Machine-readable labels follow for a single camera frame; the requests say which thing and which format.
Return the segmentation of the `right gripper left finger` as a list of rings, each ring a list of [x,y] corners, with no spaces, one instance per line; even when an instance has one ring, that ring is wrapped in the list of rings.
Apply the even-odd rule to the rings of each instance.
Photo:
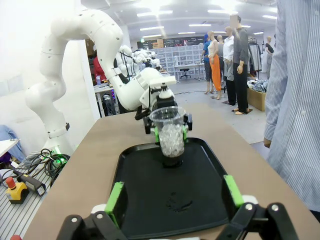
[[[106,204],[96,205],[89,216],[68,215],[57,235],[58,240],[126,240],[121,227],[128,208],[125,183],[116,182]]]

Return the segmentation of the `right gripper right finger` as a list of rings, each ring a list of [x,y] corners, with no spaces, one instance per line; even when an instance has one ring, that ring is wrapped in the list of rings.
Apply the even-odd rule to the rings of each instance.
[[[263,208],[252,200],[245,201],[233,176],[223,176],[221,196],[229,222],[218,240],[243,240],[248,233],[258,233],[262,240],[299,238],[282,203],[274,202]]]

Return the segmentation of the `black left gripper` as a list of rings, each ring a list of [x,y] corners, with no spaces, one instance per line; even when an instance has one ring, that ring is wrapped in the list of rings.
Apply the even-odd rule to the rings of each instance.
[[[173,96],[156,98],[154,106],[143,113],[143,125],[146,134],[154,132],[155,144],[160,146],[159,132],[165,125],[181,125],[183,143],[187,142],[188,131],[193,130],[192,114],[179,107]]]

